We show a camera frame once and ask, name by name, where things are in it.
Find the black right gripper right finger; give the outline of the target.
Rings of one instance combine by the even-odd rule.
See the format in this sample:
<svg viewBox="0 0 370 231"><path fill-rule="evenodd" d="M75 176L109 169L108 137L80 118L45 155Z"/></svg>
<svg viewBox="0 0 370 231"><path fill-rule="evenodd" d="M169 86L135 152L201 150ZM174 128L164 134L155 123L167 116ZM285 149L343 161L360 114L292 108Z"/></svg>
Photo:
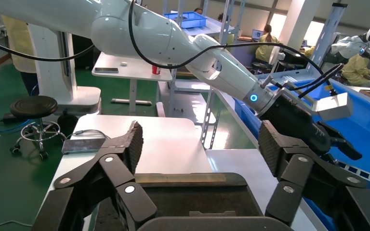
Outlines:
<svg viewBox="0 0 370 231"><path fill-rule="evenodd" d="M364 179L317 156L270 121L259 129L259 151L278 184L265 215L291 226L303 198L331 217L338 231L370 231L370 189Z"/></svg>

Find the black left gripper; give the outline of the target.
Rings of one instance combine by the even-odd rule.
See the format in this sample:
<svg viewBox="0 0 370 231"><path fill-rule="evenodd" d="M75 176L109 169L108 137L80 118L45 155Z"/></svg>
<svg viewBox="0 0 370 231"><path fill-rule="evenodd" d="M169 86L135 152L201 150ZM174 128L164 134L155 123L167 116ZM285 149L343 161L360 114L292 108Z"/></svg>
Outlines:
<svg viewBox="0 0 370 231"><path fill-rule="evenodd" d="M286 96L278 97L259 119L270 121L282 135L301 139L318 155L327 153L333 146L352 160L363 157L340 131L323 121L314 122L307 111Z"/></svg>

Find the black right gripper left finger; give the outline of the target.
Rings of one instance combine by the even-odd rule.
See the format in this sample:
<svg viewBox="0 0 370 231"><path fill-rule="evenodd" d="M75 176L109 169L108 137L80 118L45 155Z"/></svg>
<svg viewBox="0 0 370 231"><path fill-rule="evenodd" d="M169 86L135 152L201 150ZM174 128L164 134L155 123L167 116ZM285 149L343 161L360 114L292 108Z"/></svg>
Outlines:
<svg viewBox="0 0 370 231"><path fill-rule="evenodd" d="M107 198L127 231L155 218L157 207L134 177L143 142L137 121L126 134L105 140L91 160L54 181L31 229L81 231L84 218Z"/></svg>

